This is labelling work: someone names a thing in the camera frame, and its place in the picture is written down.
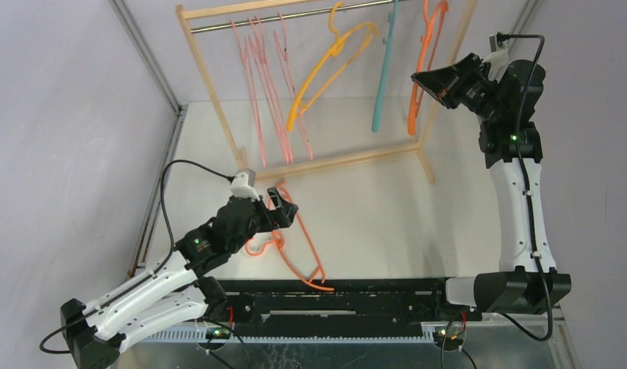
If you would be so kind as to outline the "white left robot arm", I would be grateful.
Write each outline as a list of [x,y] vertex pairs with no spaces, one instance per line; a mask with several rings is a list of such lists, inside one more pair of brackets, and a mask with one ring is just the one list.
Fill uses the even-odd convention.
[[[220,189],[203,190],[185,175],[189,162],[169,162],[159,205],[166,227],[164,255],[115,290],[62,305],[62,335],[79,368],[107,368],[131,346],[184,321],[239,316],[213,276],[275,288],[273,265],[249,264],[252,245],[275,246],[295,269],[285,246],[307,244],[315,269],[302,283],[328,292],[332,280],[357,270],[411,270],[424,260],[439,218],[422,183],[390,170],[390,154],[344,163],[288,166],[285,173],[241,169]],[[236,264],[238,253],[245,258]]]

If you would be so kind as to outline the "teal plastic hanger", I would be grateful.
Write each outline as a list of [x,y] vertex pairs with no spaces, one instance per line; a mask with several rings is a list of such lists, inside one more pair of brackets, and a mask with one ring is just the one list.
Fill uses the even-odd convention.
[[381,118],[382,118],[382,108],[383,101],[385,97],[385,88],[387,87],[388,77],[389,77],[389,64],[391,60],[392,54],[392,45],[393,45],[393,35],[395,29],[396,18],[399,13],[399,1],[394,0],[392,2],[392,9],[389,12],[388,16],[388,29],[386,36],[382,39],[382,44],[385,46],[384,58],[382,61],[382,69],[379,76],[379,86],[377,90],[377,94],[375,97],[375,104],[372,114],[372,124],[371,131],[373,133],[379,132]]

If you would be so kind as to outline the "orange plastic hanger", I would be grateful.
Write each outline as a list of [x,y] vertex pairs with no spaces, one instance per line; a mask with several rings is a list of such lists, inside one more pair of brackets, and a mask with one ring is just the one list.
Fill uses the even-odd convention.
[[311,238],[311,235],[308,232],[307,227],[302,220],[302,216],[297,214],[295,216],[296,229],[298,233],[304,238],[304,242],[307,245],[308,252],[313,257],[315,262],[314,268],[307,274],[301,271],[296,262],[289,257],[287,247],[289,243],[287,242],[287,237],[284,236],[283,231],[273,231],[269,238],[262,243],[259,248],[252,249],[251,245],[254,243],[254,239],[251,238],[250,241],[247,241],[244,245],[243,251],[250,257],[257,258],[262,256],[265,251],[272,247],[276,250],[279,257],[281,258],[284,265],[289,269],[292,275],[302,282],[306,287],[312,288],[321,292],[335,292],[336,289],[327,285],[327,274],[326,270],[323,266],[322,260],[319,257],[319,253],[317,248]]
[[[423,2],[422,17],[425,23],[425,32],[421,37],[422,47],[416,65],[416,72],[423,71],[425,60],[427,60],[427,71],[432,67],[439,38],[442,33],[445,14],[449,11],[449,4],[445,0],[437,1],[432,12],[429,11],[429,1]],[[410,136],[416,136],[417,117],[422,104],[424,91],[414,82],[412,85],[409,110],[407,116],[407,132]]]

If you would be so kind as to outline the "yellow plastic hanger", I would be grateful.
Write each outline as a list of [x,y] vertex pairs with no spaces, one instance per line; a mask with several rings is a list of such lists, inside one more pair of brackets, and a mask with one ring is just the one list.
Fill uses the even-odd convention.
[[[285,129],[287,132],[292,132],[295,126],[296,118],[300,118],[302,114],[305,113],[311,107],[311,105],[321,96],[321,94],[330,86],[330,84],[333,83],[333,81],[336,80],[337,77],[341,73],[343,73],[343,71],[346,70],[347,67],[349,67],[349,65],[353,63],[354,60],[356,60],[357,57],[359,57],[370,46],[375,37],[380,35],[379,27],[374,22],[368,21],[360,22],[354,25],[351,29],[341,35],[339,30],[335,27],[335,13],[344,5],[344,2],[336,2],[329,12],[327,26],[328,30],[334,35],[334,41],[327,48],[315,67],[309,72],[308,76],[301,84],[299,90],[296,92],[286,120]],[[307,102],[304,102],[303,99],[305,97],[305,94],[311,83],[314,81],[316,75],[321,71],[321,69],[325,66],[327,62],[329,62],[333,58],[340,56],[340,54],[343,53],[345,49],[348,39],[351,38],[353,35],[359,33],[360,31],[364,31],[364,35],[359,48],[334,72],[331,77],[328,78],[325,84]]]

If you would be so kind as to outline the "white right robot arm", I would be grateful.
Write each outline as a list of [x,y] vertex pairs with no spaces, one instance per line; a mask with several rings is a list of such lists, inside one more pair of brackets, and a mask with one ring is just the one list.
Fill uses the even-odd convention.
[[572,289],[549,248],[541,199],[542,143],[532,121],[545,71],[513,61],[492,80],[490,58],[468,54],[447,67],[441,97],[448,108],[464,105],[479,118],[479,148],[495,188],[501,228],[499,269],[475,277],[449,278],[432,312],[453,319],[462,306],[500,314],[543,314]]

